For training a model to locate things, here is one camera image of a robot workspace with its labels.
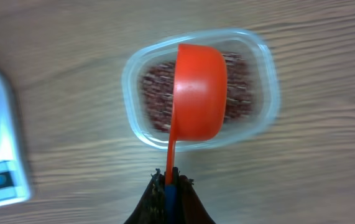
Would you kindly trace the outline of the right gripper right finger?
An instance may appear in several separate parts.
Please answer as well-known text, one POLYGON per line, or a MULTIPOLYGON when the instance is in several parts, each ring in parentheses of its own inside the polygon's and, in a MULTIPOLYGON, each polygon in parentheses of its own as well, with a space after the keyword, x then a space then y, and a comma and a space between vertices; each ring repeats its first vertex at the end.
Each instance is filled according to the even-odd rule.
POLYGON ((177 197, 173 211, 174 223, 216 224, 195 192, 193 181, 193 179, 185 175, 180 175, 177 167, 173 168, 173 183, 177 188, 177 197))

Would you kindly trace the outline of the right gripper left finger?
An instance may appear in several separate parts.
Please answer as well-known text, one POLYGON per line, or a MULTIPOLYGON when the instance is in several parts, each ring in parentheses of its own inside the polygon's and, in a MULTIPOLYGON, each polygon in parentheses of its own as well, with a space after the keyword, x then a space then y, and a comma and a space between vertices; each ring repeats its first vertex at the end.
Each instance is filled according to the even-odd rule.
POLYGON ((141 199, 124 224, 165 224, 165 177, 160 169, 151 175, 141 199))

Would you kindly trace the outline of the red scoop with blue handle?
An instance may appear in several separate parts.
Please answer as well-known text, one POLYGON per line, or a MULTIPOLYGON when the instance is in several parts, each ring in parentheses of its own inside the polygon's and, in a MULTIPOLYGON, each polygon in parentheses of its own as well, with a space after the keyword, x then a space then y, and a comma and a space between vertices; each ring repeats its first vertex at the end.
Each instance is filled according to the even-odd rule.
POLYGON ((175 143, 215 137, 223 125, 226 95, 227 70, 221 53, 209 46, 179 44, 165 170, 168 223, 174 222, 177 201, 177 188, 173 183, 175 143))

